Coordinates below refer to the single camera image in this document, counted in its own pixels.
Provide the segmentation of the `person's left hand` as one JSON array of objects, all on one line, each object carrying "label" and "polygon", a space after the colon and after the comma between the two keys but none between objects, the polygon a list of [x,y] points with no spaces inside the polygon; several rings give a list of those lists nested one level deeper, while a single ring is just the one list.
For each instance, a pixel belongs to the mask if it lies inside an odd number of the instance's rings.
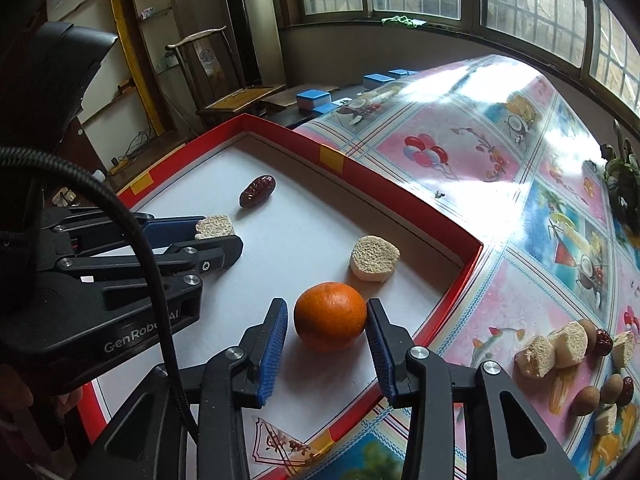
[{"label": "person's left hand", "polygon": [[1,417],[11,419],[37,454],[58,451],[66,441],[64,417],[84,397],[81,387],[70,393],[36,396],[9,365],[1,365]]}]

